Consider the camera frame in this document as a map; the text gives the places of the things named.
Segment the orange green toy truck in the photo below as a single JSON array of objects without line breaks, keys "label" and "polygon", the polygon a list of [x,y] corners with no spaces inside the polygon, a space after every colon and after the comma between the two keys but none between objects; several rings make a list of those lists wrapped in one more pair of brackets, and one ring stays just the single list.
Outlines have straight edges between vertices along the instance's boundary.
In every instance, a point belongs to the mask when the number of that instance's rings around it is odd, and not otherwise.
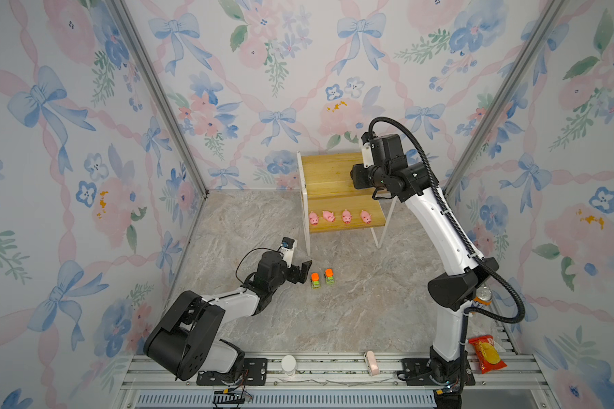
[{"label": "orange green toy truck", "polygon": [[318,289],[321,287],[320,275],[318,273],[313,273],[310,275],[311,286],[313,289]]},{"label": "orange green toy truck", "polygon": [[334,271],[332,269],[325,270],[325,282],[327,285],[334,284]]}]

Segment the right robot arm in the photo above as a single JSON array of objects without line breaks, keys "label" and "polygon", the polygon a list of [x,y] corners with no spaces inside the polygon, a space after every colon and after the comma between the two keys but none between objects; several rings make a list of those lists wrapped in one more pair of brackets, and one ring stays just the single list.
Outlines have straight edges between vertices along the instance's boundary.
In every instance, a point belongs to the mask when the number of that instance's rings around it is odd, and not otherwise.
[{"label": "right robot arm", "polygon": [[427,362],[407,381],[440,386],[457,392],[469,380],[466,342],[472,300],[488,275],[480,264],[479,250],[467,245],[454,228],[455,218],[443,201],[436,177],[425,164],[410,165],[397,134],[374,136],[361,142],[362,163],[351,169],[356,189],[386,191],[417,217],[440,256],[444,272],[431,279],[427,290],[437,305],[436,334]]}]

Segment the pink toy pig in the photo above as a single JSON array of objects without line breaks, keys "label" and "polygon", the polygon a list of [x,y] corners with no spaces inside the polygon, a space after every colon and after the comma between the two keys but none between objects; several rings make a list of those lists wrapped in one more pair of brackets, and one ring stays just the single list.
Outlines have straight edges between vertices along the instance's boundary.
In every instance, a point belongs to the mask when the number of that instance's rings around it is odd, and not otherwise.
[{"label": "pink toy pig", "polygon": [[322,217],[329,223],[333,223],[336,220],[336,216],[331,211],[322,211]]},{"label": "pink toy pig", "polygon": [[352,221],[352,214],[348,210],[342,212],[342,221],[345,224],[350,224]]},{"label": "pink toy pig", "polygon": [[309,214],[309,223],[312,226],[317,226],[319,223],[320,217],[314,211],[311,211]]},{"label": "pink toy pig", "polygon": [[361,211],[360,212],[360,218],[366,224],[370,224],[373,221],[373,218],[372,218],[371,214],[368,211]]}]

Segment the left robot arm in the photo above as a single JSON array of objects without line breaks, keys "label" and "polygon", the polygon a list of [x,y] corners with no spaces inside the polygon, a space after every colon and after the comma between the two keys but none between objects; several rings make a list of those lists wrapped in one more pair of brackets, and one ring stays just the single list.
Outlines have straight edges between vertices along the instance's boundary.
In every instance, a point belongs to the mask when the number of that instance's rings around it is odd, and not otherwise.
[{"label": "left robot arm", "polygon": [[265,248],[256,270],[233,291],[217,296],[182,292],[149,334],[143,354],[181,381],[244,381],[246,353],[218,338],[221,326],[259,315],[284,284],[305,284],[312,261],[294,265],[293,252],[284,246]]}]

